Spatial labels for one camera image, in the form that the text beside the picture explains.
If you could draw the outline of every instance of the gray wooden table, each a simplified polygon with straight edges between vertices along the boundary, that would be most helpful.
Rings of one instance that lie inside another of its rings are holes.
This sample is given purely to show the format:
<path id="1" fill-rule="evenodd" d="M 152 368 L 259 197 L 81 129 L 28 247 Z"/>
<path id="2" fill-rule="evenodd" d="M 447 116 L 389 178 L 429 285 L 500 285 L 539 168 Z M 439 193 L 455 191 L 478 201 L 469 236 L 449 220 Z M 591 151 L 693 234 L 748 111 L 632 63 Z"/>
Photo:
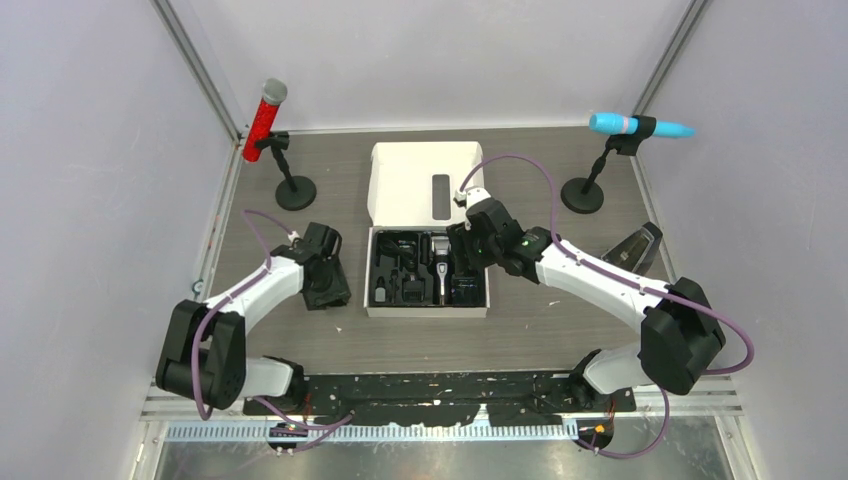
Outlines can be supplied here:
<path id="1" fill-rule="evenodd" d="M 295 174 L 318 186 L 315 203 L 285 212 L 274 201 L 281 180 L 270 152 L 244 165 L 224 236 L 212 292 L 228 288 L 262 262 L 262 252 L 239 216 L 245 208 L 275 214 L 304 231 L 309 221 L 341 232 L 341 252 L 353 292 L 348 306 L 307 312 L 300 298 L 277 307 L 250 333 L 248 350 L 296 361 L 307 373 L 436 372 L 573 367 L 595 348 L 635 340 L 636 334 L 611 315 L 568 293 L 509 277 L 493 268 L 492 308 L 485 319 L 369 318 L 362 307 L 367 228 L 369 157 L 376 142 L 478 141 L 483 155 L 520 153 L 543 162 L 558 185 L 585 176 L 605 137 L 586 128 L 426 131 L 296 135 L 289 161 Z M 559 204 L 558 231 L 586 252 L 599 255 L 647 221 L 636 178 L 626 157 L 612 155 L 600 177 L 606 203 L 582 216 Z M 518 160 L 486 168 L 486 187 L 524 228 L 548 227 L 550 197 L 541 174 Z M 271 245 L 283 232 L 261 219 Z M 661 262 L 650 274 L 665 278 Z"/>

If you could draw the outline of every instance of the blue object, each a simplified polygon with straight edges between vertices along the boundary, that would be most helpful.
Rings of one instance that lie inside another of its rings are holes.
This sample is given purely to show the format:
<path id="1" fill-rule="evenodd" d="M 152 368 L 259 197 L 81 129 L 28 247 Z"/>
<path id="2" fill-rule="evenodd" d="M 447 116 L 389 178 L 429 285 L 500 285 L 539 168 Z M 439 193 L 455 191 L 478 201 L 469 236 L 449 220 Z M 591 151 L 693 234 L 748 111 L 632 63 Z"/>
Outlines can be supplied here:
<path id="1" fill-rule="evenodd" d="M 598 133 L 607 135 L 618 135 L 621 133 L 632 134 L 639 126 L 639 120 L 633 117 L 625 117 L 617 113 L 596 113 L 589 119 L 589 128 Z M 654 129 L 655 137 L 686 138 L 695 135 L 695 129 L 679 123 L 660 122 Z"/>

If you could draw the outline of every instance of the red microphone handle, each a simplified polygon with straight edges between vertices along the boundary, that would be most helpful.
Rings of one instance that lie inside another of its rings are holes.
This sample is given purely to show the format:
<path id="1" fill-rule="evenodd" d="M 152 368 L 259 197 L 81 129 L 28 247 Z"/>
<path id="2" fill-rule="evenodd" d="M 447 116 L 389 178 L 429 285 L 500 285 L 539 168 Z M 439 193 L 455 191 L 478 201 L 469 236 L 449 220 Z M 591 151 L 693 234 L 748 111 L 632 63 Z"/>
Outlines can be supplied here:
<path id="1" fill-rule="evenodd" d="M 248 162 L 259 160 L 261 152 L 255 146 L 256 141 L 270 135 L 274 118 L 277 117 L 280 104 L 286 99 L 287 94 L 286 85 L 276 78 L 269 78 L 262 86 L 262 100 L 259 101 L 259 108 L 256 110 L 256 116 L 253 118 L 253 124 L 250 126 L 242 151 L 242 157 Z"/>

